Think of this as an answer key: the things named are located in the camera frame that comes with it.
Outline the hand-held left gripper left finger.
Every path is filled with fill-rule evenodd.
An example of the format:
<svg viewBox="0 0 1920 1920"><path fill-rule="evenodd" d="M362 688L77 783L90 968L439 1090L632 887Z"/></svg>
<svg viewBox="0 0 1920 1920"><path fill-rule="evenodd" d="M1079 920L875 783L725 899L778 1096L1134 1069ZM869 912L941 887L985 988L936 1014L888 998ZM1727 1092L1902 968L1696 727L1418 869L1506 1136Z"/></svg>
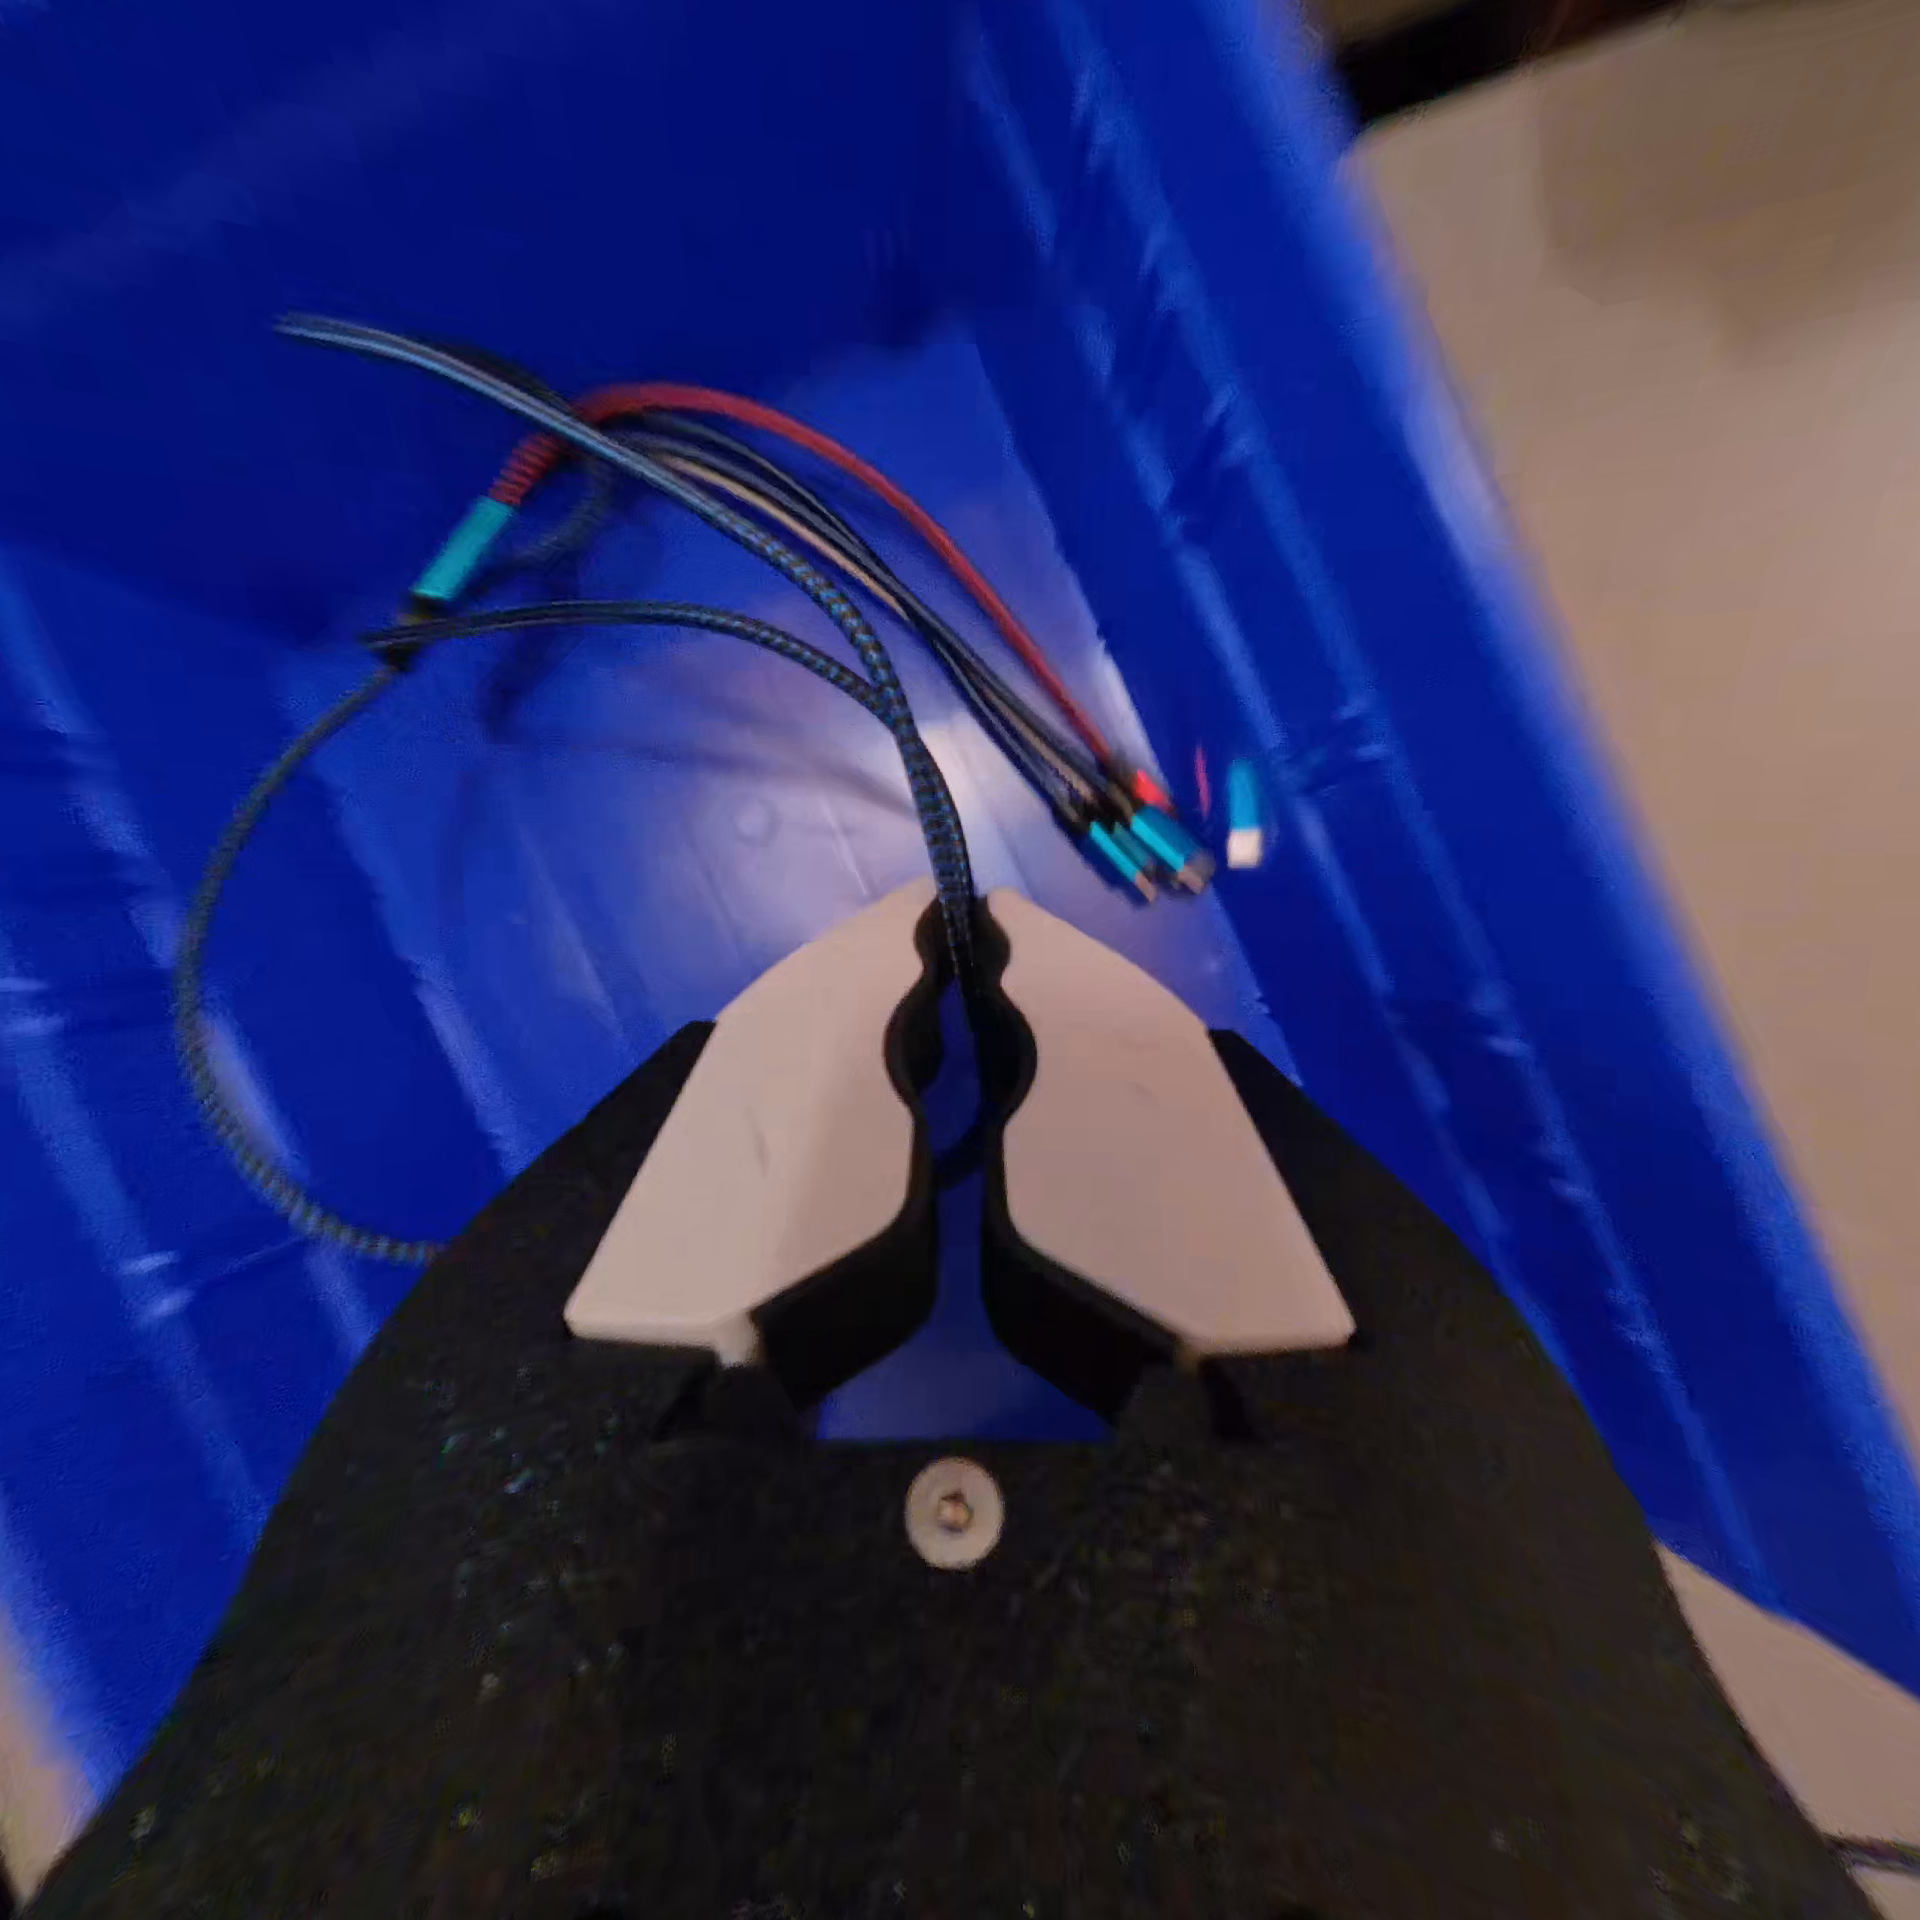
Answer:
<svg viewBox="0 0 1920 1920"><path fill-rule="evenodd" d="M921 1080L941 1068L930 880L733 998L568 1298L585 1341L757 1365L815 1407L937 1302Z"/></svg>

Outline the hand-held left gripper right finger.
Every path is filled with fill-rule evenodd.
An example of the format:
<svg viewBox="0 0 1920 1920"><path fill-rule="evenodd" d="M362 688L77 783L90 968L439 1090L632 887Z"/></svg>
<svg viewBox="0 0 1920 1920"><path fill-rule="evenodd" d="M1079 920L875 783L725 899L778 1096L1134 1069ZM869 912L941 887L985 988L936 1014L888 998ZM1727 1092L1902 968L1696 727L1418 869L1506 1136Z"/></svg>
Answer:
<svg viewBox="0 0 1920 1920"><path fill-rule="evenodd" d="M1344 1349L1353 1309L1205 1022L1011 888L976 933L1001 1343L1091 1412L1158 1368Z"/></svg>

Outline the grey desk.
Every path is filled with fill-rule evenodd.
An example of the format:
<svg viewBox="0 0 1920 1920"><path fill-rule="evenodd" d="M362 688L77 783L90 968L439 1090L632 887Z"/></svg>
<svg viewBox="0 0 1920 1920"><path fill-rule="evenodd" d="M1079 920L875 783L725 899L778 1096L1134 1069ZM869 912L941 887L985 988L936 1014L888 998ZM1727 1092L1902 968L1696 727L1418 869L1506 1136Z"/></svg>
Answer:
<svg viewBox="0 0 1920 1920"><path fill-rule="evenodd" d="M39 1915L1874 1915L1917 1869L1917 10L1353 142L1294 4L6 4ZM1897 799L1837 884L1838 799ZM937 1302L569 1293L930 880ZM1353 1312L981 1298L978 909Z"/></svg>

